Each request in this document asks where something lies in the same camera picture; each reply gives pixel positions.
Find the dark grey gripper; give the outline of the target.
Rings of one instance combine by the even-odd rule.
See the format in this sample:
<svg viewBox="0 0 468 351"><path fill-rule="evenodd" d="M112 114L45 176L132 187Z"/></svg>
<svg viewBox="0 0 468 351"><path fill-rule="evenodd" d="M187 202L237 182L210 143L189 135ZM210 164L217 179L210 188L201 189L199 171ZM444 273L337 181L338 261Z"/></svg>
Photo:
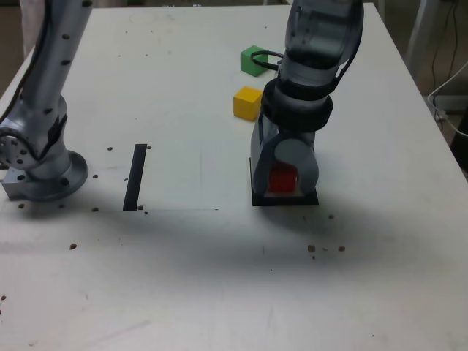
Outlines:
<svg viewBox="0 0 468 351"><path fill-rule="evenodd" d="M300 191L312 193L319 178L317 160L311 147L314 142L315 132L278 127L262 109L255 121L250 143L251 183L254 193L264 195L267 192L268 174L274 157L277 161L294 166L298 173Z"/></svg>

